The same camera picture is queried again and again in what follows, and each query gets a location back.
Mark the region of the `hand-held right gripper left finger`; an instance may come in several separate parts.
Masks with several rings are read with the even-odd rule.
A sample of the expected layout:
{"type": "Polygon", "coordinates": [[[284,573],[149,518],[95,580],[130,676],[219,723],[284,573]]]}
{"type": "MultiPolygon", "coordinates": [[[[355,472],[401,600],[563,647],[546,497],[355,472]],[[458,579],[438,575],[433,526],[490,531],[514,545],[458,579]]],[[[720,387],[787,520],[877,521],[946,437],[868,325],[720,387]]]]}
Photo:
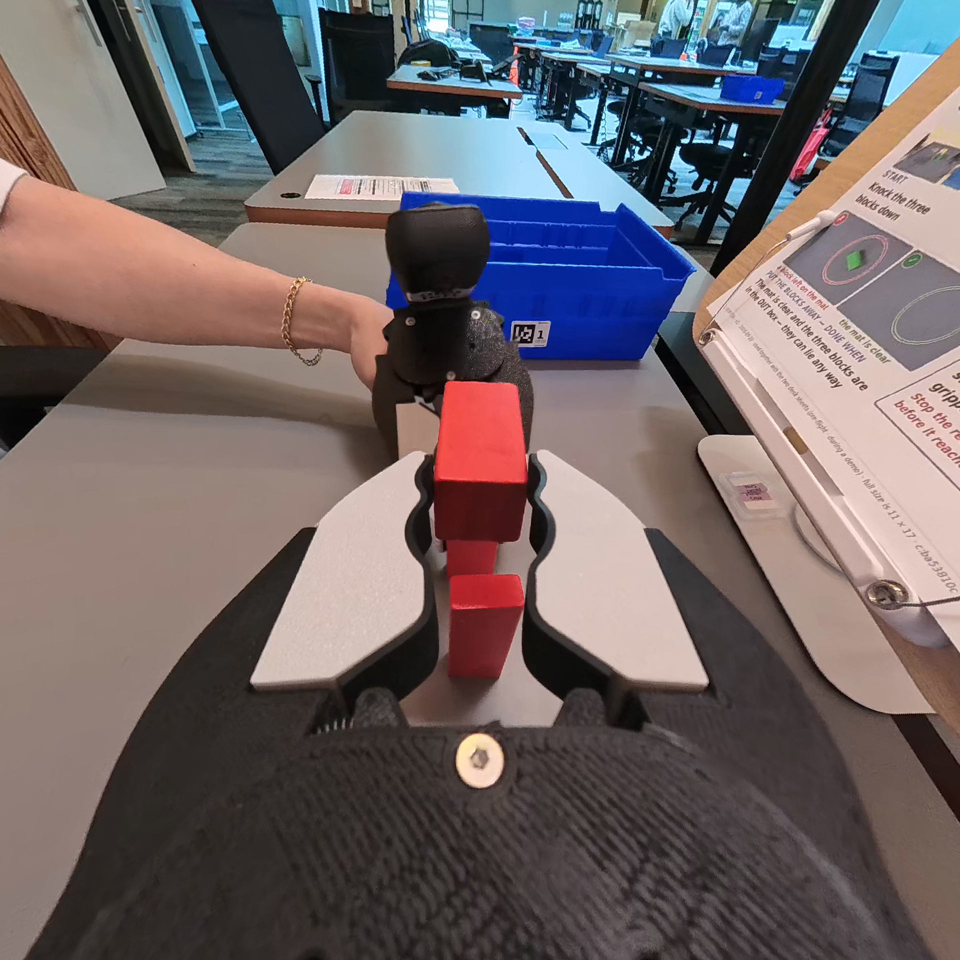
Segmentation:
{"type": "Polygon", "coordinates": [[[414,451],[319,522],[250,676],[259,692],[365,690],[402,700],[438,664],[433,458],[414,451]]]}

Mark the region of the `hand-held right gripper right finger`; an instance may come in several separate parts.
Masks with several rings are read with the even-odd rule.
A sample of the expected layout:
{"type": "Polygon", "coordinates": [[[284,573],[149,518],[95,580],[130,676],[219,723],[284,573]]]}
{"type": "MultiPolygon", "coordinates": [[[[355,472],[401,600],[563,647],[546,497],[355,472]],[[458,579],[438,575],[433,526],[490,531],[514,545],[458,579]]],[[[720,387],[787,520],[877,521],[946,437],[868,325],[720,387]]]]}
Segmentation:
{"type": "Polygon", "coordinates": [[[647,526],[613,493],[548,450],[529,459],[530,564],[522,657],[565,699],[601,697],[618,719],[634,694],[710,684],[647,526]]]}

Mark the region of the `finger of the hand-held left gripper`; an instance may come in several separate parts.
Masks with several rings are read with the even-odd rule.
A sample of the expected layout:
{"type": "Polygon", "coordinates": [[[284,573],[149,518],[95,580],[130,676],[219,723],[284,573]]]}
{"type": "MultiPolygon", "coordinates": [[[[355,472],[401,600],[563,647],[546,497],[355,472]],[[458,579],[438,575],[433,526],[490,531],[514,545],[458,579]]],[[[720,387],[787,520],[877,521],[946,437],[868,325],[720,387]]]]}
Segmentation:
{"type": "Polygon", "coordinates": [[[433,455],[438,443],[438,414],[421,403],[397,404],[397,459],[414,452],[433,455]]]}

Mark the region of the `red wooden arch block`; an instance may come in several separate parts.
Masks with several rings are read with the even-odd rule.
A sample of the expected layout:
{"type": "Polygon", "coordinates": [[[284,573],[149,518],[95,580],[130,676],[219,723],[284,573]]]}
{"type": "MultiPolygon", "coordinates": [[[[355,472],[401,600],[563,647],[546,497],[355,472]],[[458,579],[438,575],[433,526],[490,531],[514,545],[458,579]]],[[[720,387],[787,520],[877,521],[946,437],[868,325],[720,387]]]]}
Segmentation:
{"type": "Polygon", "coordinates": [[[434,463],[434,521],[447,542],[517,541],[527,460],[514,384],[452,382],[441,406],[434,463]]]}

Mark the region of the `red wooden plank block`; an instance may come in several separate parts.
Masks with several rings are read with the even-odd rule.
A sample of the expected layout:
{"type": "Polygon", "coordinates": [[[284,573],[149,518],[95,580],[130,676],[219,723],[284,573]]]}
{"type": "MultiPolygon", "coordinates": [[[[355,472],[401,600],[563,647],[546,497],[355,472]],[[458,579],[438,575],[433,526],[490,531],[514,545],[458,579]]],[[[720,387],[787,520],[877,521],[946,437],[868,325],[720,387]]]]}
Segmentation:
{"type": "Polygon", "coordinates": [[[498,547],[495,541],[446,541],[446,577],[491,575],[495,573],[498,547]]]}
{"type": "Polygon", "coordinates": [[[447,673],[451,678],[496,680],[522,619],[518,574],[461,574],[449,580],[447,673]]]}

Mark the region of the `blue plastic bin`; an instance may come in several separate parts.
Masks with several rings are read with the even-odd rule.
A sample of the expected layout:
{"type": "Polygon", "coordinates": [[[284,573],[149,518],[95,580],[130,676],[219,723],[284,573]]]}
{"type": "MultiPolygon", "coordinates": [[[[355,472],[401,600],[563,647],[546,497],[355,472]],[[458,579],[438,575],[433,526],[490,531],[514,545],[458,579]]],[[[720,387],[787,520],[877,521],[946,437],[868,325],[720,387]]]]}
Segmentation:
{"type": "Polygon", "coordinates": [[[771,105],[781,97],[785,85],[786,81],[780,77],[727,74],[722,79],[719,95],[729,102],[771,105]]]}
{"type": "Polygon", "coordinates": [[[475,288],[529,359],[642,359],[695,266],[624,204],[406,191],[401,210],[474,205],[490,254],[475,288]]]}

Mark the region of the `person's left forearm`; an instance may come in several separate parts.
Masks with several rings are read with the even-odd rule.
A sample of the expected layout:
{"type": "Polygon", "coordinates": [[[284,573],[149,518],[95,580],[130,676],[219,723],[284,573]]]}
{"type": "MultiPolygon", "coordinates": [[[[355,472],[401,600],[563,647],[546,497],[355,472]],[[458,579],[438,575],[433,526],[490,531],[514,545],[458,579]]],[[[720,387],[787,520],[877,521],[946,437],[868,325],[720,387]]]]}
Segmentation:
{"type": "Polygon", "coordinates": [[[2,300],[142,342],[323,350],[321,289],[24,176],[2,209],[2,300]]]}

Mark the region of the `person's left hand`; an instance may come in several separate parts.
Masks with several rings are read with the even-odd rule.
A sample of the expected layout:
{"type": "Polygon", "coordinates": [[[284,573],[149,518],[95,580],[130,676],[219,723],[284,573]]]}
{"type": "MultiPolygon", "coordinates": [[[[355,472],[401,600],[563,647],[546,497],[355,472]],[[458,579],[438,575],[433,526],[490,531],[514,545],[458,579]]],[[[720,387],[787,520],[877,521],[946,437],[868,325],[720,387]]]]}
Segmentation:
{"type": "Polygon", "coordinates": [[[386,354],[384,330],[394,318],[386,305],[360,294],[337,292],[329,300],[322,349],[349,356],[357,378],[373,390],[378,357],[386,354]]]}

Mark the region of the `laminated paper sheet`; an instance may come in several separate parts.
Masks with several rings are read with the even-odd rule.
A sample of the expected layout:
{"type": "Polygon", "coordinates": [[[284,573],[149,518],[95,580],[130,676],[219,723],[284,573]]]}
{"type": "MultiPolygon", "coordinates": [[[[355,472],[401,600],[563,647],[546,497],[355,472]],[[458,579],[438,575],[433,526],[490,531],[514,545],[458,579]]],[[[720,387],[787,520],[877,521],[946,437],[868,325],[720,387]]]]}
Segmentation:
{"type": "Polygon", "coordinates": [[[456,195],[449,177],[419,175],[315,174],[303,194],[312,201],[399,201],[405,193],[456,195]]]}

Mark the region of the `wooden board document stand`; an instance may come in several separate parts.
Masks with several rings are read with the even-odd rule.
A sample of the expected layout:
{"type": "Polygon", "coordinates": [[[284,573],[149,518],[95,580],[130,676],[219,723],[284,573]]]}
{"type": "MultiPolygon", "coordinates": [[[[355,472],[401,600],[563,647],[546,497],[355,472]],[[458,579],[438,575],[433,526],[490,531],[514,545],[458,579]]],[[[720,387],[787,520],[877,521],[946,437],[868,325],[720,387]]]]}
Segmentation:
{"type": "MultiPolygon", "coordinates": [[[[893,145],[894,130],[906,131],[908,119],[921,117],[921,106],[933,107],[934,94],[947,94],[949,82],[958,86],[959,42],[954,41],[899,97],[894,117],[880,119],[880,132],[867,135],[864,147],[855,147],[852,159],[840,160],[835,174],[813,195],[797,201],[798,211],[779,214],[735,258],[708,288],[707,293],[729,294],[736,281],[747,277],[747,268],[760,262],[762,242],[780,240],[786,229],[813,210],[816,200],[837,199],[840,184],[851,186],[855,172],[866,170],[866,159],[880,158],[880,147],[893,145]]],[[[758,564],[786,618],[823,678],[859,706],[894,717],[904,724],[907,715],[937,717],[942,726],[959,732],[958,654],[924,650],[894,638],[856,599],[854,589],[842,584],[842,573],[819,534],[792,493],[779,493],[787,506],[786,517],[768,520],[740,518],[737,508],[726,507],[758,564]]]]}

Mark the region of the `office desk with wooden edge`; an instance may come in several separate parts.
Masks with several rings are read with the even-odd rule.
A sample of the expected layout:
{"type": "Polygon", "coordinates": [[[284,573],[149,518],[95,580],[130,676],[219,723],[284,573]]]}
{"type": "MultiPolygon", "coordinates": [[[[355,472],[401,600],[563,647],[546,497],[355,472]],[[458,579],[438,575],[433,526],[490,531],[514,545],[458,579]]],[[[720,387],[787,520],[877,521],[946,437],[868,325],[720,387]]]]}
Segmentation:
{"type": "Polygon", "coordinates": [[[486,117],[509,118],[522,90],[509,80],[461,78],[458,72],[426,79],[426,67],[406,64],[387,78],[387,89],[402,112],[460,116],[462,110],[482,109],[486,117]]]}
{"type": "MultiPolygon", "coordinates": [[[[659,204],[661,201],[666,171],[677,149],[683,129],[691,126],[699,114],[716,114],[719,118],[733,122],[737,126],[732,153],[725,161],[697,234],[696,243],[704,245],[710,241],[714,224],[721,212],[725,210],[730,187],[735,175],[740,172],[746,162],[749,147],[758,144],[761,135],[768,134],[767,147],[787,102],[771,104],[730,102],[723,100],[719,95],[720,91],[716,88],[649,81],[639,83],[637,91],[647,94],[648,109],[664,121],[642,189],[642,195],[654,204],[659,204]]],[[[758,155],[757,166],[765,150],[758,155]]]]}

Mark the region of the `printed instruction sheet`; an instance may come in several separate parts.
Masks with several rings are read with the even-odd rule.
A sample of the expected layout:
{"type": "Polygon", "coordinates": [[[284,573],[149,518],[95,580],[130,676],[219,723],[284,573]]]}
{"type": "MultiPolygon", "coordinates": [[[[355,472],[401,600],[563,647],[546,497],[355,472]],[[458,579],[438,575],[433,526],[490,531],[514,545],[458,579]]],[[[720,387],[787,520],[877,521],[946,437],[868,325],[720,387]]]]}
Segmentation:
{"type": "Polygon", "coordinates": [[[702,352],[841,570],[958,645],[958,47],[834,161],[835,198],[706,307],[702,352]]]}

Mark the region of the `black pole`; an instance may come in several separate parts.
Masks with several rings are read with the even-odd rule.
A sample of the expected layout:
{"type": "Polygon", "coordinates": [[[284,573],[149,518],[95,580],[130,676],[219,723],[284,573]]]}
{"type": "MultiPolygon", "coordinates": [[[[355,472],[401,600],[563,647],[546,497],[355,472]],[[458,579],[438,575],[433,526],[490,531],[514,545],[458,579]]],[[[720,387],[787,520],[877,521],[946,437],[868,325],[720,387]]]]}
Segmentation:
{"type": "Polygon", "coordinates": [[[761,233],[877,1],[835,1],[716,254],[717,278],[761,233]]]}

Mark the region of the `red bag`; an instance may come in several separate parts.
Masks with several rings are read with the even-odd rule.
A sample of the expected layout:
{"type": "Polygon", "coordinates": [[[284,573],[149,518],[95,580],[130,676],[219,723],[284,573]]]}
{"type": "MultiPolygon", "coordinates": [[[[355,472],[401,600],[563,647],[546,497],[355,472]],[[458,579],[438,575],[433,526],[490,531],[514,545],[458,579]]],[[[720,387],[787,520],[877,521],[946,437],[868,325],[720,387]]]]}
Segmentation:
{"type": "Polygon", "coordinates": [[[833,114],[833,108],[828,105],[811,129],[788,176],[790,183],[798,184],[804,176],[809,174],[825,139],[831,131],[833,114]]]}

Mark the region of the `black mesh office chair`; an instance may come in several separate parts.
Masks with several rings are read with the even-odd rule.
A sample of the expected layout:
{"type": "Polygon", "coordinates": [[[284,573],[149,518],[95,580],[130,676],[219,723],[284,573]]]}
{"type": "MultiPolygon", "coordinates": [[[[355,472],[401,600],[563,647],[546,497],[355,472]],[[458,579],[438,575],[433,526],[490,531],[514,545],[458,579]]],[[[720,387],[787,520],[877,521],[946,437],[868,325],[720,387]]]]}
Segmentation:
{"type": "Polygon", "coordinates": [[[861,56],[846,102],[822,141],[819,157],[838,157],[882,113],[899,61],[897,54],[861,56]]]}

